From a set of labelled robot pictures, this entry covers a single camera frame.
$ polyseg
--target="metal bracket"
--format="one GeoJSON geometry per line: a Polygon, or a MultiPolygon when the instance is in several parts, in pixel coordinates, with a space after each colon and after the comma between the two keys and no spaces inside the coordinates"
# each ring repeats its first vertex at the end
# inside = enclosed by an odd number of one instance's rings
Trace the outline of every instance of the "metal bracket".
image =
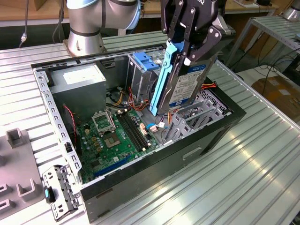
{"type": "Polygon", "coordinates": [[[55,201],[50,203],[55,221],[60,221],[65,216],[73,213],[80,205],[80,194],[74,195],[67,179],[71,173],[69,165],[55,165],[43,173],[45,186],[53,191],[55,201]]]}

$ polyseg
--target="blue tab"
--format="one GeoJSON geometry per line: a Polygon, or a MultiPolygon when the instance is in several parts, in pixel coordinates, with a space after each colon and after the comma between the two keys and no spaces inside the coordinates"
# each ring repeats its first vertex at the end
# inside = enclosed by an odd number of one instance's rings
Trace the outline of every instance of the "blue tab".
{"type": "Polygon", "coordinates": [[[173,65],[171,64],[172,55],[176,51],[181,52],[182,49],[183,49],[183,42],[176,43],[176,44],[173,44],[172,42],[171,43],[167,42],[167,48],[165,49],[165,58],[164,58],[163,66],[161,68],[157,85],[155,87],[154,95],[150,104],[150,111],[154,116],[156,116],[158,112],[158,101],[163,92],[163,87],[166,82],[167,75],[172,71],[173,68],[173,65]]]}
{"type": "Polygon", "coordinates": [[[151,57],[144,52],[133,53],[133,57],[145,71],[159,69],[159,65],[155,64],[151,57]]]}
{"type": "Polygon", "coordinates": [[[45,190],[45,196],[46,196],[46,198],[49,197],[48,189],[45,190]]]}

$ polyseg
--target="red wire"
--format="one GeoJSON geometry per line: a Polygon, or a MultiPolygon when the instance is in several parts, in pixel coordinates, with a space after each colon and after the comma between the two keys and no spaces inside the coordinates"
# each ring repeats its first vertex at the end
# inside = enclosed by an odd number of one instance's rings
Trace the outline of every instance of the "red wire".
{"type": "Polygon", "coordinates": [[[69,111],[69,113],[70,113],[70,115],[71,115],[71,117],[72,117],[73,128],[74,128],[74,143],[76,144],[76,126],[75,126],[75,120],[74,120],[74,117],[73,117],[73,113],[72,113],[71,110],[70,110],[68,107],[66,107],[65,105],[64,105],[64,108],[67,109],[67,110],[69,111]]]}

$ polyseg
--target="aluminum table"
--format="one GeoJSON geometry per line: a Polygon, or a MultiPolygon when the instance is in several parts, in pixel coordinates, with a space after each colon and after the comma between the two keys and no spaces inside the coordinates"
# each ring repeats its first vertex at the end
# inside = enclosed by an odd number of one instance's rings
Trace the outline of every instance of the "aluminum table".
{"type": "MultiPolygon", "coordinates": [[[[104,38],[108,50],[164,43],[160,32],[104,38]]],[[[30,64],[69,58],[63,44],[0,51],[0,135],[26,129],[40,174],[64,165],[30,64]]],[[[289,224],[300,210],[300,127],[220,62],[209,78],[247,114],[202,158],[93,224],[289,224]]],[[[0,221],[55,224],[45,199],[0,221]]],[[[83,206],[57,224],[87,224],[83,206]]]]}
{"type": "Polygon", "coordinates": [[[258,28],[258,31],[255,33],[245,51],[253,46],[255,41],[259,38],[262,32],[265,32],[277,39],[282,46],[276,52],[276,56],[278,59],[280,57],[280,53],[285,46],[291,48],[292,50],[297,50],[300,48],[300,41],[296,39],[296,35],[300,33],[300,22],[290,22],[281,16],[263,16],[263,17],[254,17],[250,18],[240,34],[239,38],[235,42],[232,50],[229,53],[229,57],[225,64],[229,66],[232,61],[236,51],[244,40],[245,36],[248,34],[250,28],[255,26],[258,28]]]}

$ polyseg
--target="chip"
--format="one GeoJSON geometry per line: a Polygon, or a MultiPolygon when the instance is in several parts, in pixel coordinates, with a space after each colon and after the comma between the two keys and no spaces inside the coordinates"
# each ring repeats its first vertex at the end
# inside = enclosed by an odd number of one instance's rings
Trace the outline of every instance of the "chip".
{"type": "Polygon", "coordinates": [[[100,165],[98,160],[96,160],[94,162],[91,162],[90,164],[91,164],[92,167],[96,167],[96,166],[100,165]]]}
{"type": "Polygon", "coordinates": [[[149,134],[147,134],[146,136],[145,136],[146,138],[147,138],[147,140],[151,140],[151,135],[149,135],[149,134]]]}
{"type": "Polygon", "coordinates": [[[104,136],[103,139],[109,149],[121,143],[116,133],[110,133],[104,136]]]}

